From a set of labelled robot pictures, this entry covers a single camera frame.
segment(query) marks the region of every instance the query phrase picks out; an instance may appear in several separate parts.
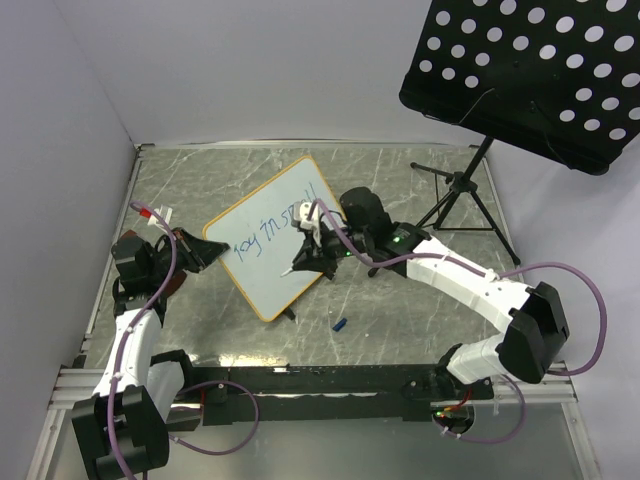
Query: gray table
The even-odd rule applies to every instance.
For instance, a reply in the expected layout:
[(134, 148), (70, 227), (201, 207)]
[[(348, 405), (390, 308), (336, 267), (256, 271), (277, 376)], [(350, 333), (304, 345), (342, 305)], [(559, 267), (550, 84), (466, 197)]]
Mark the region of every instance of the gray table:
[[(415, 161), (447, 171), (461, 170), (473, 149), (442, 146), (396, 147), (353, 144), (283, 143), (264, 148), (145, 148), (132, 199), (173, 210), (172, 226), (200, 235), (202, 227), (278, 171), (311, 154), (336, 197), (361, 185), (382, 199), (393, 220), (416, 222), (436, 202), (433, 175), (414, 171)], [(486, 169), (474, 175), (478, 194), (500, 221)], [(446, 192), (439, 184), (440, 196)], [(445, 226), (488, 226), (467, 195)], [(129, 210), (122, 231), (130, 228), (152, 243), (161, 234)], [(458, 253), (496, 271), (513, 268), (491, 232), (438, 233)], [(214, 264), (190, 275), (169, 300), (157, 352), (182, 348), (194, 364), (212, 365), (356, 365), (436, 362), (453, 344), (475, 342), (495, 333), (482, 317), (439, 291), (381, 271), (374, 279), (356, 259), (343, 260), (333, 282), (321, 279), (292, 308), (298, 323), (282, 317), (257, 318), (224, 269)], [(104, 289), (86, 366), (106, 364), (114, 335), (110, 288)], [(339, 332), (331, 330), (348, 319)]]

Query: music stand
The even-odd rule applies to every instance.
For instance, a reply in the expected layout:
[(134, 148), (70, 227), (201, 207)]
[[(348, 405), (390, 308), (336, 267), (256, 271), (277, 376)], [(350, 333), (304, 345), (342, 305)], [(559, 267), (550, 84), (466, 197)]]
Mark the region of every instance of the music stand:
[(412, 165), (451, 182), (434, 228), (442, 229), (460, 193), (478, 203), (470, 178), (494, 138), (570, 169), (606, 173), (640, 132), (638, 26), (640, 0), (434, 0), (400, 101), (487, 137), (465, 172)]

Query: white cable clip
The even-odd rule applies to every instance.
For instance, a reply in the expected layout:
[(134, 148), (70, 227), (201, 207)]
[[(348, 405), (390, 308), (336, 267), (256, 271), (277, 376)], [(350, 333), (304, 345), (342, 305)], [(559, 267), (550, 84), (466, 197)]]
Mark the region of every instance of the white cable clip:
[(442, 265), (444, 262), (447, 261), (447, 258), (451, 255), (451, 250), (447, 249), (447, 253), (445, 253), (440, 260), (438, 260), (435, 264), (435, 268), (438, 268), (440, 265)]
[(495, 282), (496, 280), (500, 280), (500, 276), (493, 270), (493, 268), (488, 269), (484, 274), (485, 280), (487, 282)]

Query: purple cable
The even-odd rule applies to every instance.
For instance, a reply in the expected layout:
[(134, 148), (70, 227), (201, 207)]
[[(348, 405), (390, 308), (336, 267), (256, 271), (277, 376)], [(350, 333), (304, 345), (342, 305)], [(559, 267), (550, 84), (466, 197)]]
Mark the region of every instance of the purple cable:
[(196, 447), (195, 445), (187, 443), (187, 442), (185, 442), (184, 440), (182, 440), (182, 439), (180, 439), (178, 437), (175, 437), (173, 435), (169, 435), (169, 438), (171, 440), (173, 440), (176, 443), (179, 443), (183, 447), (187, 447), (187, 448), (193, 450), (194, 452), (202, 453), (204, 455), (213, 455), (213, 456), (228, 455), (229, 453), (237, 452), (242, 447), (244, 447), (247, 443), (249, 443), (249, 440), (251, 440), (253, 438), (253, 436), (256, 433), (256, 430), (258, 429), (258, 423), (260, 422), (260, 409), (258, 408), (258, 402), (256, 400), (256, 397), (247, 388), (243, 387), (242, 385), (240, 385), (238, 383), (230, 382), (228, 380), (211, 380), (209, 382), (199, 383), (197, 385), (194, 385), (193, 387), (185, 388), (184, 390), (181, 390), (178, 393), (179, 394), (188, 393), (188, 392), (192, 392), (193, 390), (200, 390), (201, 388), (204, 388), (204, 387), (209, 387), (209, 386), (212, 386), (212, 385), (219, 385), (219, 384), (229, 385), (231, 387), (235, 387), (235, 388), (238, 388), (238, 389), (242, 390), (244, 393), (249, 395), (249, 398), (251, 399), (251, 402), (253, 403), (253, 408), (255, 410), (255, 419), (253, 420), (253, 425), (251, 427), (251, 430), (249, 431), (249, 434), (245, 437), (245, 439), (243, 441), (241, 441), (235, 447), (230, 448), (228, 450), (223, 450), (221, 452), (216, 452), (216, 451), (213, 451), (213, 450), (205, 450), (204, 448)]
[(537, 270), (540, 268), (559, 268), (560, 270), (565, 270), (567, 272), (573, 273), (576, 277), (582, 280), (593, 296), (596, 299), (596, 303), (598, 304), (598, 312), (600, 313), (600, 331), (598, 332), (598, 341), (596, 342), (596, 348), (593, 352), (593, 355), (589, 359), (587, 363), (585, 363), (582, 367), (576, 368), (575, 370), (566, 370), (566, 371), (552, 371), (549, 370), (549, 374), (557, 375), (561, 377), (568, 377), (571, 375), (579, 375), (586, 371), (589, 371), (593, 368), (593, 366), (600, 359), (600, 355), (602, 355), (602, 350), (604, 349), (604, 341), (607, 336), (607, 307), (604, 303), (604, 298), (602, 297), (602, 293), (598, 289), (593, 280), (587, 277), (583, 272), (578, 270), (571, 265), (567, 265), (565, 263), (559, 262), (543, 262), (543, 263), (535, 263), (533, 265), (529, 265), (527, 267), (516, 268), (515, 270), (511, 270), (510, 272), (501, 273), (500, 277), (513, 277), (515, 275), (519, 275), (524, 272), (528, 272), (530, 270)]
[(356, 249), (356, 247), (354, 247), (353, 243), (351, 243), (351, 240), (349, 240), (349, 238), (345, 235), (345, 233), (342, 231), (342, 229), (338, 225), (338, 222), (336, 222), (335, 219), (333, 218), (333, 215), (331, 215), (331, 212), (329, 211), (329, 208), (327, 207), (327, 205), (321, 199), (316, 198), (313, 201), (313, 203), (311, 203), (311, 209), (309, 210), (309, 215), (307, 216), (308, 220), (311, 219), (311, 216), (313, 215), (313, 211), (315, 210), (316, 205), (318, 205), (322, 209), (322, 211), (325, 214), (325, 218), (327, 220), (329, 220), (329, 223), (333, 227), (334, 231), (338, 235), (338, 238), (344, 244), (344, 246), (347, 247), (347, 249), (358, 260), (360, 260), (362, 263), (364, 263), (369, 268), (390, 267), (391, 265), (395, 265), (396, 263), (401, 263), (401, 262), (404, 262), (404, 261), (407, 261), (407, 260), (412, 260), (414, 258), (439, 258), (439, 259), (444, 259), (446, 262), (455, 263), (456, 265), (461, 266), (462, 268), (470, 271), (471, 273), (474, 273), (475, 275), (478, 275), (479, 277), (484, 277), (485, 276), (485, 272), (483, 272), (482, 270), (478, 270), (477, 268), (475, 268), (475, 267), (469, 265), (468, 263), (465, 263), (462, 260), (459, 260), (459, 259), (457, 259), (455, 257), (449, 257), (447, 255), (442, 255), (440, 253), (407, 253), (406, 255), (400, 255), (399, 257), (395, 257), (395, 258), (392, 258), (390, 260), (384, 260), (382, 262), (374, 262), (373, 260), (370, 260), (369, 258), (364, 256), (362, 253), (360, 253)]
[(522, 390), (520, 390), (516, 382), (511, 380), (506, 375), (501, 375), (501, 377), (504, 378), (507, 382), (509, 382), (509, 386), (513, 389), (514, 392), (516, 392), (516, 395), (518, 395), (518, 399), (520, 400), (520, 420), (518, 420), (518, 423), (516, 424), (516, 426), (507, 435), (503, 437), (498, 437), (498, 438), (476, 438), (476, 437), (468, 437), (468, 436), (463, 437), (463, 436), (458, 436), (457, 434), (449, 430), (445, 430), (442, 424), (438, 423), (437, 420), (435, 420), (434, 423), (440, 428), (440, 430), (445, 435), (447, 435), (448, 437), (460, 440), (461, 442), (480, 443), (483, 445), (496, 445), (498, 443), (504, 443), (504, 442), (508, 442), (509, 440), (513, 440), (513, 438), (516, 435), (518, 435), (518, 433), (520, 433), (520, 430), (522, 430), (522, 427), (524, 427), (524, 423), (527, 420), (527, 404), (524, 401), (524, 395), (522, 394)]
[[(120, 381), (120, 379), (116, 377), (115, 374), (120, 372), (120, 367), (122, 366), (122, 357), (124, 355), (124, 349), (127, 344), (127, 339), (129, 338), (129, 335), (130, 335), (128, 329), (134, 328), (138, 324), (138, 322), (140, 321), (142, 316), (145, 314), (145, 312), (151, 308), (151, 306), (155, 303), (158, 297), (160, 297), (164, 289), (167, 288), (167, 285), (169, 284), (171, 277), (173, 277), (173, 272), (176, 268), (177, 247), (176, 247), (176, 240), (173, 236), (173, 233), (171, 232), (171, 227), (169, 227), (167, 222), (165, 222), (164, 218), (162, 218), (162, 216), (156, 213), (156, 211), (153, 208), (151, 208), (146, 203), (142, 203), (138, 201), (131, 202), (129, 206), (132, 209), (134, 209), (136, 212), (140, 212), (142, 209), (147, 210), (154, 217), (156, 217), (158, 222), (160, 222), (160, 224), (166, 230), (167, 236), (169, 237), (169, 241), (171, 242), (171, 265), (169, 266), (169, 271), (167, 272), (166, 278), (160, 285), (160, 288), (158, 288), (158, 291), (153, 294), (153, 296), (147, 301), (147, 303), (144, 304), (142, 309), (140, 309), (140, 311), (135, 315), (135, 317), (133, 317), (133, 320), (131, 320), (131, 323), (129, 323), (128, 328), (125, 330), (125, 332), (122, 335), (122, 338), (120, 339), (120, 343), (118, 344), (118, 350), (116, 351), (116, 358), (113, 364), (114, 377), (111, 380), (111, 388), (109, 389), (109, 397), (107, 399), (107, 431), (109, 433), (109, 443), (111, 444), (111, 450), (113, 451), (113, 456), (116, 458), (116, 461), (118, 462), (118, 465), (122, 470), (122, 473), (124, 473), (124, 475), (129, 480), (136, 480), (136, 477), (133, 476), (133, 472), (127, 465), (127, 462), (124, 459), (122, 452), (120, 451), (120, 447), (118, 446), (118, 438), (116, 437), (116, 428), (115, 428), (113, 415), (114, 415), (116, 390), (118, 389), (118, 382)], [(143, 473), (142, 478), (146, 479), (147, 478), (146, 474)]]

